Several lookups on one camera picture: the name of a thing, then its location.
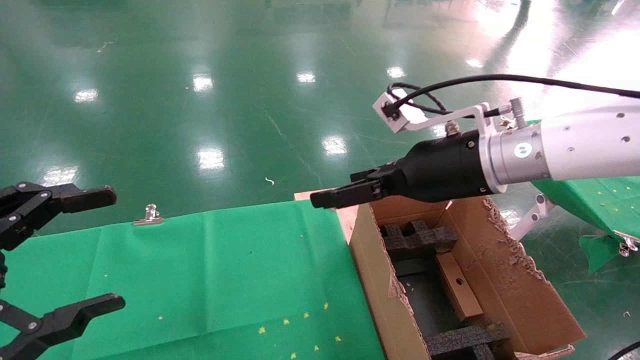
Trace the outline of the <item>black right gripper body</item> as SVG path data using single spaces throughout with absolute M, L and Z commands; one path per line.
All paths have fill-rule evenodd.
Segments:
M 377 176 L 382 194 L 424 203 L 493 194 L 483 172 L 478 130 L 420 141 Z

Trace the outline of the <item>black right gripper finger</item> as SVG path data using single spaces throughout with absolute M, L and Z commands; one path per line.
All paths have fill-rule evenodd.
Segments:
M 378 166 L 350 174 L 350 182 L 378 182 L 385 183 L 393 177 L 396 171 L 395 166 Z
M 327 189 L 310 194 L 314 208 L 341 209 L 375 202 L 387 196 L 377 179 L 361 179 L 343 187 Z

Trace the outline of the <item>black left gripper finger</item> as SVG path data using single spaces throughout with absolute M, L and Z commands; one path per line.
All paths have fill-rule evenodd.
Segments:
M 73 183 L 41 186 L 17 183 L 0 192 L 0 248 L 13 251 L 59 214 L 110 207 L 117 194 L 110 186 L 80 189 Z
M 82 337 L 90 321 L 118 312 L 126 301 L 118 294 L 103 294 L 68 304 L 36 317 L 6 300 L 0 301 L 0 320 L 18 335 L 0 349 L 3 360 L 36 360 L 48 349 Z

